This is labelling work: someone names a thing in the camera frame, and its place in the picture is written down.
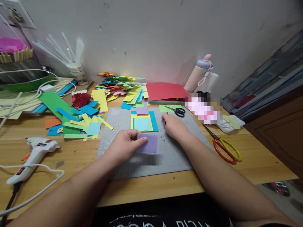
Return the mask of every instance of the grey cutting mat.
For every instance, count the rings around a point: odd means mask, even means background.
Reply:
[[[159,108],[148,108],[154,111],[159,128],[158,132],[147,132],[158,135],[158,152],[157,154],[134,153],[134,155],[115,172],[113,179],[135,178],[155,174],[177,172],[193,169],[184,150],[181,146],[165,133]],[[97,158],[104,154],[104,151],[110,146],[114,137],[120,130],[130,129],[130,110],[120,108],[110,108],[106,122],[114,127],[113,130],[105,127],[98,148]],[[212,148],[204,134],[201,132],[196,122],[186,109],[183,120],[189,131],[203,141],[209,148]]]

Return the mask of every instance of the red scissors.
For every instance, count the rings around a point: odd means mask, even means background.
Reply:
[[[237,164],[237,161],[242,161],[242,156],[241,154],[239,153],[239,151],[231,144],[229,143],[228,141],[226,141],[225,139],[223,138],[219,138],[217,137],[212,131],[210,131],[204,124],[203,126],[206,128],[206,130],[209,132],[209,134],[214,138],[213,139],[213,144],[214,144],[214,148],[216,150],[216,152],[218,153],[218,155],[220,155],[221,158],[223,158],[225,161],[231,163],[231,164]],[[226,143],[231,146],[231,148],[234,149],[234,151],[237,153],[238,155],[238,158],[236,158],[235,156],[233,156],[230,152],[230,150],[227,148],[226,146]],[[217,145],[219,145],[219,147],[221,147],[230,157],[232,160],[229,160],[227,158],[225,158],[225,156],[223,154],[221,154],[221,152],[219,151]]]

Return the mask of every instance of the electrical outlet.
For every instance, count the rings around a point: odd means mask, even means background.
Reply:
[[[24,21],[22,23],[19,23],[21,27],[37,29],[31,17],[19,0],[2,0],[2,3],[6,9],[11,9],[23,17]]]

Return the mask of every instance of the black scissors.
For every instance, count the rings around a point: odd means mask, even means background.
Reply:
[[[173,108],[170,108],[170,107],[167,107],[167,106],[165,106],[165,107],[168,108],[168,109],[173,110],[178,117],[184,117],[185,116],[185,110],[183,108],[173,109]]]

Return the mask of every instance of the metal container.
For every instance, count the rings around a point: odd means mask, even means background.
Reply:
[[[0,72],[22,69],[41,69],[41,66],[34,58],[10,63],[0,63]],[[47,76],[44,71],[23,71],[15,73],[0,74],[0,84],[19,84]]]

